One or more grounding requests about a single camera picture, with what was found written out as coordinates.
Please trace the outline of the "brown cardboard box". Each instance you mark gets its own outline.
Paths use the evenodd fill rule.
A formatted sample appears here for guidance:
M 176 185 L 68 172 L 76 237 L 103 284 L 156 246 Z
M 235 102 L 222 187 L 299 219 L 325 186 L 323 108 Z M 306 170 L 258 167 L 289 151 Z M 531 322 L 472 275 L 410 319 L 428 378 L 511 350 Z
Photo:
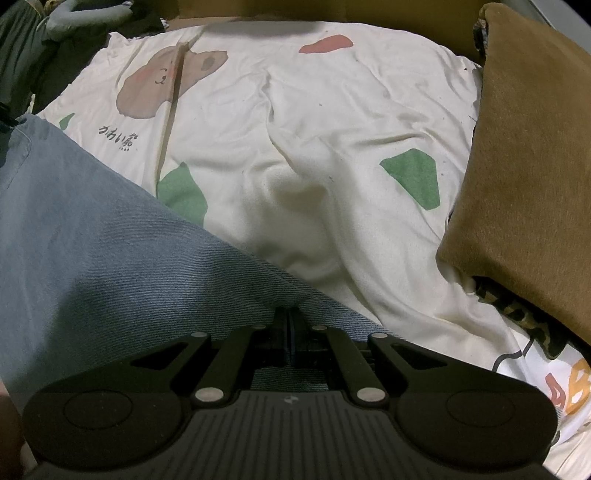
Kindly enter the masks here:
M 157 1 L 166 19 L 280 18 L 367 23 L 407 30 L 442 44 L 458 55 L 478 59 L 473 25 L 484 3 L 449 0 L 245 0 Z

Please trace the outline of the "blue denim jeans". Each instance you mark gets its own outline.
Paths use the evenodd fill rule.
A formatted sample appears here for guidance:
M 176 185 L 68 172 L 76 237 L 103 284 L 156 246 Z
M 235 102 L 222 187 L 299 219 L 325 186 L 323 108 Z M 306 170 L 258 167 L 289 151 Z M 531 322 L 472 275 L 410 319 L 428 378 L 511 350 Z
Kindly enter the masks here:
M 57 380 L 297 307 L 377 325 L 191 224 L 31 115 L 1 131 L 1 378 L 18 407 Z

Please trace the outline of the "white lettered t-shirt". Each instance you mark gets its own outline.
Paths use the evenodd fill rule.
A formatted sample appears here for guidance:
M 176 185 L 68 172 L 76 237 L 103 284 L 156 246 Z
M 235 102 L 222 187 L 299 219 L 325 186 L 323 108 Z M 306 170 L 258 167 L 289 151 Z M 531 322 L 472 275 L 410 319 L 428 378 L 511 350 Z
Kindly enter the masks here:
M 516 348 L 493 363 L 494 372 L 529 383 L 542 391 L 557 411 L 558 427 L 553 444 L 573 437 L 590 421 L 590 365 L 570 343 L 554 360 L 524 329 L 503 318 Z

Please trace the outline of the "dark green garment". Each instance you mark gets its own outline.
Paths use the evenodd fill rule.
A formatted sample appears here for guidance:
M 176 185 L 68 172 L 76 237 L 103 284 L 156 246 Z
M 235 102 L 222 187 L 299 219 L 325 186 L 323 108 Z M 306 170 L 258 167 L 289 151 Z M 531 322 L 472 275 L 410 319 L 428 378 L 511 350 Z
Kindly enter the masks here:
M 1 108 L 23 115 L 34 84 L 59 42 L 48 38 L 45 21 L 61 1 L 16 1 L 1 15 Z

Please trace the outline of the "folded brown garment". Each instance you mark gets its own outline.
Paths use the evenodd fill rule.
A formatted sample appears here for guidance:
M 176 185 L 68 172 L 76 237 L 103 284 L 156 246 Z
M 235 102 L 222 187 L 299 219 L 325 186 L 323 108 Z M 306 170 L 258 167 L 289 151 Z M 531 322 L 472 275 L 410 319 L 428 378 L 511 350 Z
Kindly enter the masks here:
M 479 23 L 479 119 L 439 259 L 588 339 L 590 56 L 501 3 Z

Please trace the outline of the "cream printed bed sheet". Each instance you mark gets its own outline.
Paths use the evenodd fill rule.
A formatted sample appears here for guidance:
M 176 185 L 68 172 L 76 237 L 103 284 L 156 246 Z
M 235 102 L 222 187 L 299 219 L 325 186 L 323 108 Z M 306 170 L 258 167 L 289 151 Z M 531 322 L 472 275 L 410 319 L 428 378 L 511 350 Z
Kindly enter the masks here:
M 493 368 L 503 316 L 436 259 L 481 69 L 362 24 L 229 22 L 112 34 L 41 117 L 219 238 L 408 341 Z M 590 421 L 546 466 L 590 475 Z

